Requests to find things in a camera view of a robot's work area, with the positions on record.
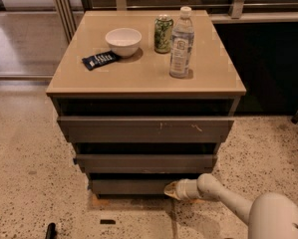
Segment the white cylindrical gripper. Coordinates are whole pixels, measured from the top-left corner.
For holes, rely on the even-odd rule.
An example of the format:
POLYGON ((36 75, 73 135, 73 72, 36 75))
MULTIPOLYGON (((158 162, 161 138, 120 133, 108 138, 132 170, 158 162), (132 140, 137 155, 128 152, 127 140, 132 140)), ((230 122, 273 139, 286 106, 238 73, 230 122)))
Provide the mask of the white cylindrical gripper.
POLYGON ((181 179, 179 182, 171 182, 164 188, 163 193, 166 196, 179 200, 193 200, 201 198, 201 193, 198 190, 196 179, 181 179))

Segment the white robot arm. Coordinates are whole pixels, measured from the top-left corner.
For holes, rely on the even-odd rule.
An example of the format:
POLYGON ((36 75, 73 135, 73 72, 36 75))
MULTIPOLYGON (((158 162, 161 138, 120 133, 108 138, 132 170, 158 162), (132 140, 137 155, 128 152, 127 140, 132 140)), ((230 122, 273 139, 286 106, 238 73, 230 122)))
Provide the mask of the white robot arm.
POLYGON ((248 239, 298 239, 298 206, 285 195, 267 192, 250 201, 210 173, 171 182, 164 194, 177 200, 220 201, 248 227, 248 239))

